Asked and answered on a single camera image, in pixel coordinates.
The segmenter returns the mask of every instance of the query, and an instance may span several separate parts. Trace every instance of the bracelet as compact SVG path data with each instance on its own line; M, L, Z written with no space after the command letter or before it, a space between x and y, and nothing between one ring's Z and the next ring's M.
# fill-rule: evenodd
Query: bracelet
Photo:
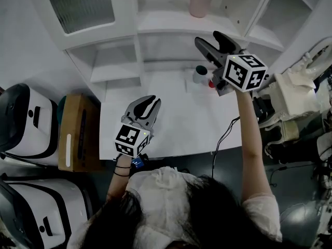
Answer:
M118 165L115 165L115 167L116 168L122 168L122 169L130 169L131 168L131 166L130 167L121 167L121 166L118 166Z
M121 176L121 177L129 177L129 174L128 175L120 175L120 174L117 174L116 172L114 172L114 174L116 174L118 176Z

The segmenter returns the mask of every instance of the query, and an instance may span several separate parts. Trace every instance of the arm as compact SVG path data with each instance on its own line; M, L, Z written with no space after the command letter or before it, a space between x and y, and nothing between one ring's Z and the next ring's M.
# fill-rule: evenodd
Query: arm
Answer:
M243 155L242 201L256 193L272 194L266 177L262 142L257 118L249 92L236 90L241 123Z
M120 167L130 167L131 157L121 155L116 165ZM126 186L128 184L130 169L115 167L114 172L119 175L124 175L125 177L116 175L115 173L113 174L108 188L106 201L109 201L111 198L121 198L125 194Z

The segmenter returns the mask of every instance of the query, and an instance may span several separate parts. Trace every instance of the black cable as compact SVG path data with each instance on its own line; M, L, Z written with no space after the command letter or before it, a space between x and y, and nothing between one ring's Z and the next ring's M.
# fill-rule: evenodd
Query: black cable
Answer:
M283 167L280 167L280 168L278 168L278 169L275 169L275 170L272 171L272 173L271 173L271 176L270 176L270 183L269 183L269 184L270 184L270 186L272 186L272 187L274 187L274 188L276 188L276 187L278 186L278 184L273 184L273 183L272 183L272 177L273 177L274 173L277 172L277 171L284 171L284 170L287 170L287 169L301 168L301 167L313 166L313 165L315 165L315 163L313 163L313 164L307 164L307 165L300 165L300 166L293 166L293 167L283 166Z
M219 146L220 146L221 142L230 134L230 132L232 131L233 125L239 119L240 119L240 117L237 117L237 118L231 120L231 122L229 124L229 127L227 128L226 132L221 136L221 138L219 139L219 141L217 143L217 148L216 148L216 151L215 151L215 153L213 155L213 161L212 161L212 176L211 176L212 178L213 178L213 174L214 174L214 165L215 165L215 162L216 162L216 157L217 157L217 154L218 154Z
M322 156L325 152L327 152L330 148L332 148L332 146L329 146L326 150L324 150L324 151L320 154L320 158L321 158L321 156Z
M116 174L116 175L118 175L118 176L120 176L120 177L129 177L130 176L130 174L128 174L128 175L121 175L121 174L118 174L116 172L113 172L113 173Z
M131 166L130 167L122 167L122 166L118 166L118 165L115 165L115 167L116 168L121 168L121 169L130 169L131 168Z

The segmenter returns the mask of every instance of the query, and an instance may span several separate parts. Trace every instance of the sleeve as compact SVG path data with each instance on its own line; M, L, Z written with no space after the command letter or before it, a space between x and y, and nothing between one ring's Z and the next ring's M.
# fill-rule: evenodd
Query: sleeve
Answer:
M242 206L263 232L278 241L282 240L279 207L274 195L267 193L253 195L244 201Z

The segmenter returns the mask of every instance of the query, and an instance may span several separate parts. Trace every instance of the cardboard box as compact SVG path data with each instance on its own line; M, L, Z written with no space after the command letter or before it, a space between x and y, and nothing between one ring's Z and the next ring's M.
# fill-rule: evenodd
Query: cardboard box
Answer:
M100 109L83 94L67 95L60 141L59 169L89 172L104 169L99 159Z

